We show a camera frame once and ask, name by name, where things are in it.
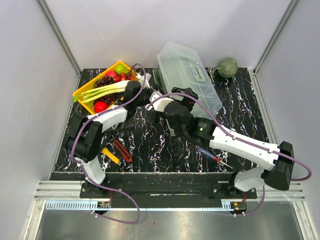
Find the black handled tool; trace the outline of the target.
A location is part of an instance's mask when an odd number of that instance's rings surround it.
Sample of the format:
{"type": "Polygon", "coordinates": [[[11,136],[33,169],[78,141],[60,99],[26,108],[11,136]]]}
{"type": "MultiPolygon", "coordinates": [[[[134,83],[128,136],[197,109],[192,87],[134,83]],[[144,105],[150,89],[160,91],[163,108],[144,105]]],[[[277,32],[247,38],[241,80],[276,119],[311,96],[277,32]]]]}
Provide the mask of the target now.
{"type": "Polygon", "coordinates": [[[134,130],[133,127],[123,127],[123,128],[106,130],[105,133],[115,133],[115,132],[132,131],[132,130],[134,130]]]}

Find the clear green tool box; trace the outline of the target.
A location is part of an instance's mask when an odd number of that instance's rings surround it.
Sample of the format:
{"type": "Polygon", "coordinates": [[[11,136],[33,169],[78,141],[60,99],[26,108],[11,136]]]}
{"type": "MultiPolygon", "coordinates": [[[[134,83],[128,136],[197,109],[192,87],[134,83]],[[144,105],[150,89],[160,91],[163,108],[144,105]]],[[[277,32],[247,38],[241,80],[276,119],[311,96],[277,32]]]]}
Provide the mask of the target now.
{"type": "Polygon", "coordinates": [[[157,54],[159,85],[174,100],[188,97],[195,101],[194,124],[190,139],[212,140],[216,124],[210,117],[222,108],[222,102],[196,50],[168,42],[157,54]]]}

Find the steel claw hammer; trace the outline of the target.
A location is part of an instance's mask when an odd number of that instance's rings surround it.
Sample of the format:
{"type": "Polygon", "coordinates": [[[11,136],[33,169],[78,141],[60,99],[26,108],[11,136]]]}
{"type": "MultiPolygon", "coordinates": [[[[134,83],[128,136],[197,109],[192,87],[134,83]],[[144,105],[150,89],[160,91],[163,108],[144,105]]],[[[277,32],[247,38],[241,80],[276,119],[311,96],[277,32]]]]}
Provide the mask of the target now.
{"type": "Polygon", "coordinates": [[[112,135],[118,130],[119,124],[115,124],[114,126],[108,128],[102,133],[101,146],[104,148],[105,145],[109,142],[112,135]]]}

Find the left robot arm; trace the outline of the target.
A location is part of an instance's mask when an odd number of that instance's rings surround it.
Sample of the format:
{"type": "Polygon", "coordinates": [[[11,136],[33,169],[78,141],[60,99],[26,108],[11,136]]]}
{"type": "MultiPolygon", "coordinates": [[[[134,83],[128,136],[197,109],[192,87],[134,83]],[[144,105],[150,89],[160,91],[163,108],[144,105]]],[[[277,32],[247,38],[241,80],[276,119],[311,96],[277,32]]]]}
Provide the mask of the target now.
{"type": "Polygon", "coordinates": [[[148,80],[129,81],[125,87],[123,100],[109,109],[94,115],[77,114],[71,119],[71,126],[63,141],[63,147],[70,159],[82,167],[85,178],[93,183],[91,192],[98,198],[107,195],[109,186],[104,182],[105,172],[100,166],[98,154],[101,152],[103,133],[129,120],[137,107],[150,102],[151,90],[148,80]]]}

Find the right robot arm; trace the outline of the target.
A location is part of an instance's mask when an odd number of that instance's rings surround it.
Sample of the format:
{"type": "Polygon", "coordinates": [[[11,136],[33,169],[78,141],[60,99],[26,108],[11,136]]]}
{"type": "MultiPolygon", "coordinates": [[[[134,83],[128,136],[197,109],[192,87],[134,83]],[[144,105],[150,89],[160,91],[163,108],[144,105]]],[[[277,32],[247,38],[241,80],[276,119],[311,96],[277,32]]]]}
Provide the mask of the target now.
{"type": "Polygon", "coordinates": [[[268,143],[241,135],[215,119],[195,117],[191,113],[193,104],[203,104],[194,97],[181,93],[181,101],[170,98],[170,94],[155,91],[150,97],[150,107],[163,114],[172,136],[184,137],[190,143],[218,149],[247,159],[257,166],[232,174],[227,186],[228,194],[239,198],[253,188],[269,186],[279,191],[290,188],[294,168],[293,145],[283,141],[268,143]]]}

